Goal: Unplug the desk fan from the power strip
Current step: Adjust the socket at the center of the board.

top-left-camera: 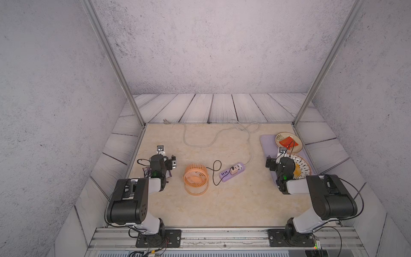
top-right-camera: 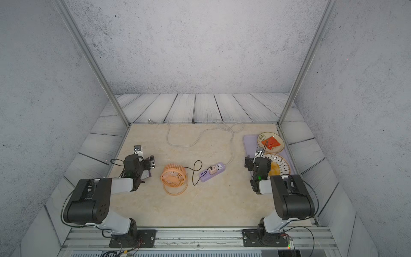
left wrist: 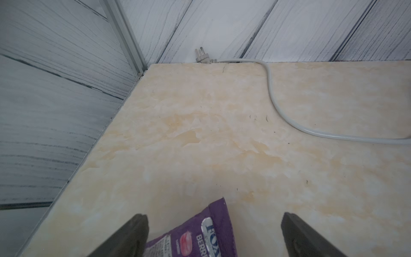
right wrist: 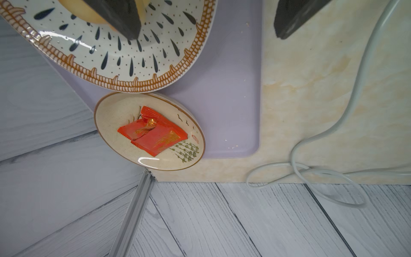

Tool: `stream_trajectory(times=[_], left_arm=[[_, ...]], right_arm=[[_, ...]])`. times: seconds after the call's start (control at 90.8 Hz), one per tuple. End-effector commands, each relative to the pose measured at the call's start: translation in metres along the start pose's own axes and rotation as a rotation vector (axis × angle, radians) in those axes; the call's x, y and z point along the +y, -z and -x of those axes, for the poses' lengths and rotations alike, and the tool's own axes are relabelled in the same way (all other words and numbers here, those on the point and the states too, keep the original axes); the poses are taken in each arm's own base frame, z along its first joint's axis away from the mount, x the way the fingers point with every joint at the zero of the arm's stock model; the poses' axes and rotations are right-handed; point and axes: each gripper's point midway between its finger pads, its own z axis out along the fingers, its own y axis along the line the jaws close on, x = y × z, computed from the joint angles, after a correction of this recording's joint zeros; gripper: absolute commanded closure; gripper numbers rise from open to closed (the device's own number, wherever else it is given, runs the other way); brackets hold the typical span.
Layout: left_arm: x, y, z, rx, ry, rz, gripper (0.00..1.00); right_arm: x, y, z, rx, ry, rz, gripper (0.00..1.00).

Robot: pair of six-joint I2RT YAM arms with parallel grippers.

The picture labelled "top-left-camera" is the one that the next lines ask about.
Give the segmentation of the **purple power strip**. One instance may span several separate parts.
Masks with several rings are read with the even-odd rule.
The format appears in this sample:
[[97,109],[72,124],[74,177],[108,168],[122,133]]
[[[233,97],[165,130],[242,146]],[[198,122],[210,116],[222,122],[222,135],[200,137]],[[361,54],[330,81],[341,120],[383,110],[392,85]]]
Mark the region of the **purple power strip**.
[[222,182],[227,182],[228,180],[234,178],[235,176],[241,174],[246,169],[245,165],[241,162],[234,164],[229,169],[222,171],[219,174],[219,178]]

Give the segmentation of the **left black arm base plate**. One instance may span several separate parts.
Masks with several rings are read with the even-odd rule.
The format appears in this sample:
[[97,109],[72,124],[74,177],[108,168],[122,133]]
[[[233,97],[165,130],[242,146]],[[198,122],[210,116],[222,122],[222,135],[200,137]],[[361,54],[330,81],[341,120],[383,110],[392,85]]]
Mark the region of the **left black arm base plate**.
[[139,234],[136,248],[179,248],[182,239],[182,231],[179,229],[160,230],[154,235]]

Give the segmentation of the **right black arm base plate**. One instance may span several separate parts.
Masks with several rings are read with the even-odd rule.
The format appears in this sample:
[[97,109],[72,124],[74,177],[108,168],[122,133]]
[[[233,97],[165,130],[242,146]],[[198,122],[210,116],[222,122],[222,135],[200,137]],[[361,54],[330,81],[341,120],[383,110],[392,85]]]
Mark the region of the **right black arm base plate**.
[[298,233],[294,230],[268,230],[270,247],[315,247],[316,240],[312,233]]

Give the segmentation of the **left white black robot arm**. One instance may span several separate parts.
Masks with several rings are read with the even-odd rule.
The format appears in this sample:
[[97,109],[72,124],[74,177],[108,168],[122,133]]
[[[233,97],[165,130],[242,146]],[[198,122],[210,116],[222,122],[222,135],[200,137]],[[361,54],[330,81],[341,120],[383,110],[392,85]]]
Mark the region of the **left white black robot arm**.
[[127,227],[138,232],[147,241],[164,241],[164,222],[149,212],[149,195],[162,192],[171,170],[177,166],[176,157],[156,154],[149,159],[149,172],[143,178],[117,181],[108,201],[105,219],[107,224]]

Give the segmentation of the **white plug adapter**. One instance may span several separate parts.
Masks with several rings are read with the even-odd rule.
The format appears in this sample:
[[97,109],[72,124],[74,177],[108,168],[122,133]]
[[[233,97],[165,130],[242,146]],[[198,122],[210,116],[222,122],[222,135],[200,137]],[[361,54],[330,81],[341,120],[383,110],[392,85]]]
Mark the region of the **white plug adapter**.
[[241,163],[237,163],[236,165],[232,166],[229,170],[229,173],[231,175],[235,175],[240,171],[244,170],[244,166]]

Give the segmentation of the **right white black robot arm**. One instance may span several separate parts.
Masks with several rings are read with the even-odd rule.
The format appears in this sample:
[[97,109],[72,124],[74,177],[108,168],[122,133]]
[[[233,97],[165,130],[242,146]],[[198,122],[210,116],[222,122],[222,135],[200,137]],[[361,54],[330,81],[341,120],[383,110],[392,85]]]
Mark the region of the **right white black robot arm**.
[[272,247],[314,247],[315,230],[330,221],[351,220],[362,214],[345,187],[345,184],[350,183],[336,175],[309,175],[294,179],[296,163],[288,156],[268,156],[265,166],[274,175],[282,194],[307,194],[311,200],[311,208],[297,217],[291,217],[285,228],[268,231]]

